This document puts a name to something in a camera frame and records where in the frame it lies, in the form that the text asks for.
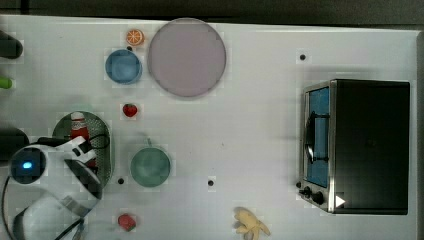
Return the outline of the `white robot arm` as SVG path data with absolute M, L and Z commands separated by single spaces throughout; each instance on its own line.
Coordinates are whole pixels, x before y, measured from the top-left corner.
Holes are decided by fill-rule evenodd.
M 9 172 L 13 183 L 41 190 L 41 197 L 13 220 L 15 240 L 61 240 L 102 199 L 102 184 L 87 163 L 96 157 L 90 142 L 41 138 L 18 150 Z

